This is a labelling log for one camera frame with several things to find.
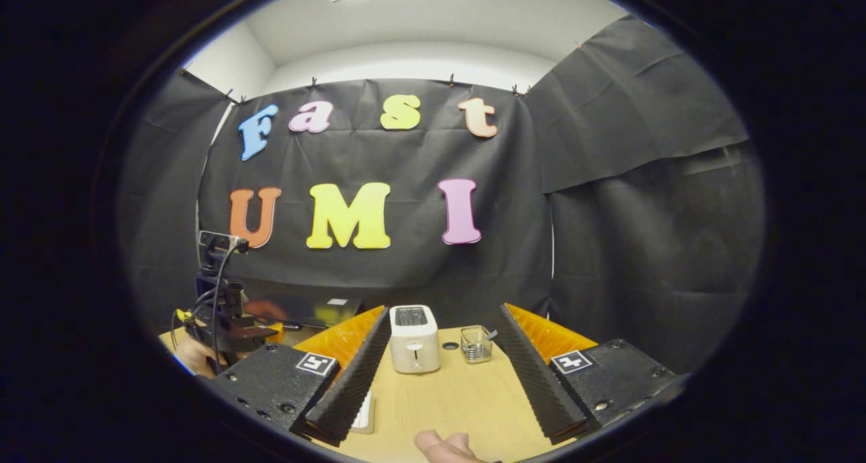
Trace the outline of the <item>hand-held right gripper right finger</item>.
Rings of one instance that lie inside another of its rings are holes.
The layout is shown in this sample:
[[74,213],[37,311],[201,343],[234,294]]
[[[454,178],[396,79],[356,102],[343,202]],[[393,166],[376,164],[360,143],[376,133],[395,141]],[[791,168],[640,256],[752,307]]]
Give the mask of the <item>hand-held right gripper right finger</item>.
[[621,338],[597,343],[509,303],[497,313],[497,345],[552,444],[630,416],[679,378]]

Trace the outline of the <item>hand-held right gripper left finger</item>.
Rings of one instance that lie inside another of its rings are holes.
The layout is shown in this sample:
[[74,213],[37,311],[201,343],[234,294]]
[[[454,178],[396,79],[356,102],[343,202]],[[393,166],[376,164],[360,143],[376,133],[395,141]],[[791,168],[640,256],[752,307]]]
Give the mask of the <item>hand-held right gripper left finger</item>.
[[293,347],[264,344],[210,379],[211,389],[269,431],[339,445],[391,336],[389,309],[379,306]]

